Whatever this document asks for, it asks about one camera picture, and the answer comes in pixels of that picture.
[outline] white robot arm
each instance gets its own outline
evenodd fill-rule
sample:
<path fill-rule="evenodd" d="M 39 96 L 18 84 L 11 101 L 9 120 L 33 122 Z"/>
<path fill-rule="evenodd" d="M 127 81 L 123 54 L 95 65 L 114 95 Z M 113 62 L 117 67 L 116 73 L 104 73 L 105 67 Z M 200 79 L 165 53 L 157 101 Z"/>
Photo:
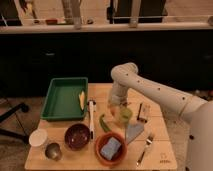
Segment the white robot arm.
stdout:
<path fill-rule="evenodd" d="M 138 76 L 134 63 L 115 66 L 109 102 L 120 105 L 127 102 L 129 88 L 142 93 L 159 105 L 177 113 L 190 124 L 186 171 L 213 170 L 213 101 L 207 102 L 186 93 Z"/>

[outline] green plastic tray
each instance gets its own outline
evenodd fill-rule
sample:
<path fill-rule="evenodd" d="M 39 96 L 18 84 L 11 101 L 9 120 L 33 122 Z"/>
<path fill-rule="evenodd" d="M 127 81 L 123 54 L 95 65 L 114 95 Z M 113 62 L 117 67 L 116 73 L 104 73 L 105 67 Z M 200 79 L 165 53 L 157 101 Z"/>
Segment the green plastic tray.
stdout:
<path fill-rule="evenodd" d="M 85 92 L 84 110 L 79 94 Z M 88 79 L 86 77 L 54 78 L 51 80 L 41 118 L 49 121 L 82 120 L 86 114 Z"/>

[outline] dark red bowl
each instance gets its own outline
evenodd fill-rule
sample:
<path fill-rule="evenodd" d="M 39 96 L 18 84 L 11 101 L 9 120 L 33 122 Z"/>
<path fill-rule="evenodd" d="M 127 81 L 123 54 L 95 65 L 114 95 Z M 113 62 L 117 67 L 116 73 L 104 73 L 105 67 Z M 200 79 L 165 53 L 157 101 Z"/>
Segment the dark red bowl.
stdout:
<path fill-rule="evenodd" d="M 89 128 L 81 123 L 69 127 L 65 133 L 65 143 L 72 150 L 82 149 L 90 140 Z"/>

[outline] green vegetable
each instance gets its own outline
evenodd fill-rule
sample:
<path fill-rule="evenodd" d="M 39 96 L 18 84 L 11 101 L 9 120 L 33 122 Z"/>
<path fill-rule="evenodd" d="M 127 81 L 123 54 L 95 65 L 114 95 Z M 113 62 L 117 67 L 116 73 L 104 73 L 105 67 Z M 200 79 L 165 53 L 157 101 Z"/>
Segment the green vegetable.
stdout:
<path fill-rule="evenodd" d="M 99 123 L 101 125 L 101 128 L 104 130 L 104 132 L 110 132 L 111 129 L 107 126 L 107 124 L 104 122 L 103 120 L 103 117 L 104 117 L 104 114 L 102 114 L 100 117 L 99 117 Z"/>

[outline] metal fork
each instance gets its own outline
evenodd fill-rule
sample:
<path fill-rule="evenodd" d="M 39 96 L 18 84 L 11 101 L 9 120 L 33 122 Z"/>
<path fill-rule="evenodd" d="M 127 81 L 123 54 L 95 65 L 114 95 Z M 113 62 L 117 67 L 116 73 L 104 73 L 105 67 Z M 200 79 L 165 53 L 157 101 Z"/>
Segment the metal fork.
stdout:
<path fill-rule="evenodd" d="M 153 133 L 150 133 L 149 136 L 147 137 L 146 139 L 146 146 L 142 152 L 142 154 L 140 155 L 138 161 L 137 161 L 137 166 L 139 166 L 143 160 L 143 157 L 144 157 L 144 154 L 146 152 L 146 149 L 152 144 L 153 142 L 153 139 L 154 139 L 154 134 Z"/>

